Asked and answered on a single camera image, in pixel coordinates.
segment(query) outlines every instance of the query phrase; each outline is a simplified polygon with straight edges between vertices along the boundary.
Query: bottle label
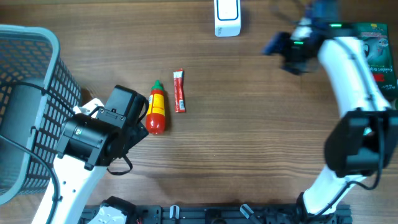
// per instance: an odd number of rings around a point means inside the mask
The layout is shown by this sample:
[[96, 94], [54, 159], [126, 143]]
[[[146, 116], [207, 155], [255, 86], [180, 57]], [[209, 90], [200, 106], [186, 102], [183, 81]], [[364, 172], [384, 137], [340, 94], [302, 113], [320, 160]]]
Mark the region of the bottle label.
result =
[[149, 96], [149, 108], [148, 114], [157, 113], [165, 116], [164, 112], [164, 97], [160, 94], [154, 94]]

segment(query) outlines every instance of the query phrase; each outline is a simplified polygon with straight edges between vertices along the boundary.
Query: ketchup bottle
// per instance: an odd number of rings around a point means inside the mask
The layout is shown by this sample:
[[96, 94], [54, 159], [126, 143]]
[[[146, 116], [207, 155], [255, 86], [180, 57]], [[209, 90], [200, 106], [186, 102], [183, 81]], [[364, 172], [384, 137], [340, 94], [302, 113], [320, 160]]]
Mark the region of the ketchup bottle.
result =
[[159, 80], [156, 80], [149, 96], [149, 108], [145, 126], [151, 134], [162, 134], [166, 127], [164, 110], [164, 92]]

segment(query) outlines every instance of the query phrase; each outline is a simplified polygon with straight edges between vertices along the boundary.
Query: green box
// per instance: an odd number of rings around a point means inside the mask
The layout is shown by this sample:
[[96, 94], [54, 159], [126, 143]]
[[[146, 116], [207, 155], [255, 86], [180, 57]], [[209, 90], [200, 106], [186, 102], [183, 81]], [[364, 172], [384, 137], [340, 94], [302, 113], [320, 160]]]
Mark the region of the green box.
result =
[[364, 42], [365, 56], [381, 93], [387, 99], [398, 98], [387, 24], [364, 22], [355, 26]]

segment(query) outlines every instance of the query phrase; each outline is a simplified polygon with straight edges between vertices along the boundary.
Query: gray plastic basket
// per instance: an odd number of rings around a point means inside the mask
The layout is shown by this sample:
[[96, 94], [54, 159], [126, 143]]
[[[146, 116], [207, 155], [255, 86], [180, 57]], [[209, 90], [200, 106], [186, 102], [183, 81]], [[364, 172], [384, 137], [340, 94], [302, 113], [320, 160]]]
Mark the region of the gray plastic basket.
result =
[[[51, 31], [0, 25], [0, 82], [18, 81], [41, 86], [58, 99], [31, 86], [4, 86], [0, 89], [0, 134], [26, 146], [52, 167], [62, 123], [72, 116], [58, 101], [73, 108], [81, 104], [81, 93]], [[15, 194], [45, 191], [49, 179], [34, 158], [0, 141], [0, 205]]]

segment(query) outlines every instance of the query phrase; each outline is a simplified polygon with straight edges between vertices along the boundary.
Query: red stick package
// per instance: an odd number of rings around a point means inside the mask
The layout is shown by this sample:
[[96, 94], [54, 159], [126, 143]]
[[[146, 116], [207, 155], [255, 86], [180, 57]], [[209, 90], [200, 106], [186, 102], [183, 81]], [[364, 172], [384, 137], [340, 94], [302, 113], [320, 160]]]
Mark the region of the red stick package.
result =
[[184, 113], [185, 103], [184, 103], [184, 91], [182, 89], [182, 77], [184, 71], [182, 68], [173, 72], [174, 75], [174, 97], [175, 97], [175, 112]]

